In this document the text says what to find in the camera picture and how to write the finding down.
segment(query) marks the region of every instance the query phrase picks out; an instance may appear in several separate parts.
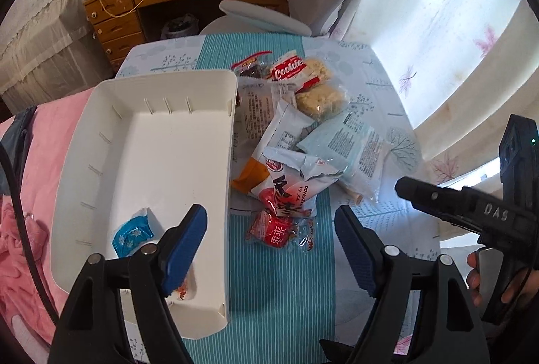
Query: silver bolt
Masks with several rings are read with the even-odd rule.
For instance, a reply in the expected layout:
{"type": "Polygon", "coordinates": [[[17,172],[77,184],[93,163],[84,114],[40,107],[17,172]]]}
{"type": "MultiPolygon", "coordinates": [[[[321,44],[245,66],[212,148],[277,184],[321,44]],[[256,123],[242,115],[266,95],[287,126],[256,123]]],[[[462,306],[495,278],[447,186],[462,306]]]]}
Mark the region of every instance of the silver bolt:
{"type": "Polygon", "coordinates": [[[153,243],[146,244],[141,248],[142,254],[154,254],[157,251],[157,245],[153,243]]]}
{"type": "Polygon", "coordinates": [[[102,256],[99,253],[94,253],[88,256],[88,263],[90,265],[97,264],[101,260],[102,256]]]}
{"type": "Polygon", "coordinates": [[[399,250],[397,247],[395,247],[394,245],[386,245],[385,248],[384,248],[384,251],[386,252],[386,254],[388,254],[389,256],[398,256],[399,253],[401,252],[401,250],[399,250]]]}
{"type": "Polygon", "coordinates": [[[444,265],[451,265],[453,263],[453,258],[448,254],[442,254],[440,256],[440,262],[444,265]]]}

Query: pink plush cloth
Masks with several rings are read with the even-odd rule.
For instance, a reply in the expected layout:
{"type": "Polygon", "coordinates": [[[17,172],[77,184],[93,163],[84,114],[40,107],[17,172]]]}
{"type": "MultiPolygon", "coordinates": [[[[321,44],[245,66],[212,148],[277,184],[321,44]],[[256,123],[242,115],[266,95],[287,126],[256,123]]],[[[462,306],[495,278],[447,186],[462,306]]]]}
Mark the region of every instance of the pink plush cloth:
{"type": "MultiPolygon", "coordinates": [[[[52,230],[56,191],[69,143],[91,92],[91,89],[85,90],[37,108],[24,168],[21,202],[24,213],[33,215],[33,220],[26,220],[32,252],[58,311],[63,309],[67,293],[52,279],[48,235],[52,230]]],[[[12,122],[13,118],[0,124],[0,137],[12,122]]],[[[4,197],[0,224],[0,313],[8,325],[14,315],[20,314],[50,343],[55,327],[41,304],[24,261],[10,201],[9,197],[4,197]]]]}

